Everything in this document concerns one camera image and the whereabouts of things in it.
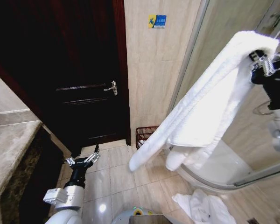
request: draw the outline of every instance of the door frame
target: door frame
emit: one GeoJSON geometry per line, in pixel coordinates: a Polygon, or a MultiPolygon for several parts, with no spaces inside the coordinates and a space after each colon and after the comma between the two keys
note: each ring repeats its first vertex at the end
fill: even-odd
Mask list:
{"type": "MultiPolygon", "coordinates": [[[[123,117],[125,127],[126,144],[131,145],[131,128],[130,128],[130,105],[129,89],[127,75],[127,58],[126,58],[126,21],[124,0],[112,0],[113,17],[115,23],[117,54],[119,61],[119,78],[121,83],[121,93],[123,96],[123,117]]],[[[39,106],[29,97],[29,95],[20,87],[20,85],[9,75],[0,64],[0,78],[9,86],[9,88],[28,106],[28,108],[44,123],[47,123],[46,116],[42,113],[39,106]]]]}

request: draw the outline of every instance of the shower enclosure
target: shower enclosure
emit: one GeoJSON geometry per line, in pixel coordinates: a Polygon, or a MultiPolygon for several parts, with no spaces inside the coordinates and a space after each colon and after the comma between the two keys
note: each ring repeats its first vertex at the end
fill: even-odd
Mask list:
{"type": "MultiPolygon", "coordinates": [[[[280,39],[280,0],[201,0],[168,112],[241,30],[280,39]]],[[[236,189],[280,175],[280,152],[273,148],[267,128],[274,118],[266,107],[268,100],[262,86],[255,86],[207,162],[200,169],[182,165],[180,175],[215,190],[236,189]]]]}

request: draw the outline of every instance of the door lever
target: door lever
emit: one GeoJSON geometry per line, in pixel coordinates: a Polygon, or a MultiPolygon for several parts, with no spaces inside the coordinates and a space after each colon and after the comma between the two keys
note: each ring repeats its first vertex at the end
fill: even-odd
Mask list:
{"type": "Polygon", "coordinates": [[[104,91],[109,91],[109,90],[113,90],[114,95],[117,95],[117,86],[116,86],[116,82],[113,80],[112,82],[112,86],[109,89],[104,89],[104,91]]]}

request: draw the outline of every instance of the sticker on wall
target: sticker on wall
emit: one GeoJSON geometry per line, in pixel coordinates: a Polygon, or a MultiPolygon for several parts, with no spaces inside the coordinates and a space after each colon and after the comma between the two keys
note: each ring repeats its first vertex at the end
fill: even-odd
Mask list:
{"type": "Polygon", "coordinates": [[[166,15],[149,15],[148,28],[165,28],[166,15]]]}

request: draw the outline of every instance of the wall tile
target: wall tile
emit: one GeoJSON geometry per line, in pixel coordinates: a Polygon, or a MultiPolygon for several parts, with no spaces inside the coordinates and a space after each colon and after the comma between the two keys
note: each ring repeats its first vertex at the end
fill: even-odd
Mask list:
{"type": "Polygon", "coordinates": [[[135,128],[159,125],[166,117],[199,5],[200,0],[125,1],[132,143],[135,128]],[[166,27],[149,29],[150,14],[166,14],[166,27]]]}

